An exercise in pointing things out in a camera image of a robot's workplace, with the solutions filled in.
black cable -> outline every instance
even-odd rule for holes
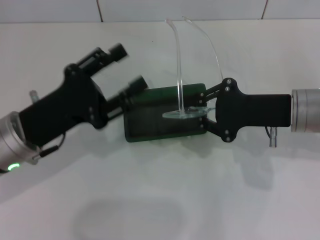
[[[58,145],[54,145],[45,150],[42,150],[39,153],[39,157],[44,158],[45,156],[48,156],[49,154],[52,154],[53,152],[57,151],[59,148],[61,148],[62,144],[64,144],[65,139],[66,139],[66,133],[62,134],[61,141]]]
[[[268,137],[270,138],[270,133],[269,133],[268,128],[267,128],[266,126],[265,126],[264,128],[265,128],[266,134],[267,134],[267,135],[268,135]]]
[[[62,134],[61,141],[60,141],[60,143],[58,144],[58,149],[61,148],[62,144],[64,144],[65,139],[66,139],[66,133]]]

green led light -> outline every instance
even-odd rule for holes
[[[8,170],[11,171],[12,169],[15,169],[15,168],[18,168],[18,167],[20,167],[20,164],[19,163],[14,163],[14,164],[11,164],[8,167]]]

white table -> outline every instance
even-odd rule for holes
[[[198,23],[224,77],[246,94],[320,87],[320,20]],[[219,83],[206,39],[177,23],[186,83]],[[138,75],[176,83],[172,30],[163,22],[0,24],[0,116],[63,80],[95,47],[122,43],[130,58],[94,79],[106,97]],[[3,240],[315,240],[320,238],[320,138],[246,127],[233,143],[205,135],[127,143],[123,119],[82,124],[38,165],[0,178]]]

black bracket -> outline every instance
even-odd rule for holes
[[[68,65],[58,89],[19,113],[26,141],[42,147],[80,123],[101,129],[127,110],[131,105],[128,99],[148,87],[142,77],[108,100],[91,79],[126,56],[125,49],[118,44],[109,53],[96,48],[77,64]]]
[[[239,129],[246,126],[289,127],[291,125],[291,95],[247,95],[242,93],[237,81],[225,78],[222,83],[206,91],[206,100],[216,99],[215,118],[203,119],[209,132],[230,143]]]

metal cylinder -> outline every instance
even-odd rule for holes
[[[25,143],[17,112],[13,111],[0,119],[0,173],[8,172],[12,164],[24,162],[37,155],[38,150],[36,146]]]
[[[292,132],[320,133],[320,89],[292,90]]]
[[[39,96],[38,96],[38,93],[37,93],[36,90],[31,90],[29,92],[29,96],[30,96],[31,101],[32,101],[33,104],[35,104],[36,102],[39,101]]]
[[[270,148],[276,148],[277,147],[277,128],[276,127],[270,127],[270,142],[269,142]]]

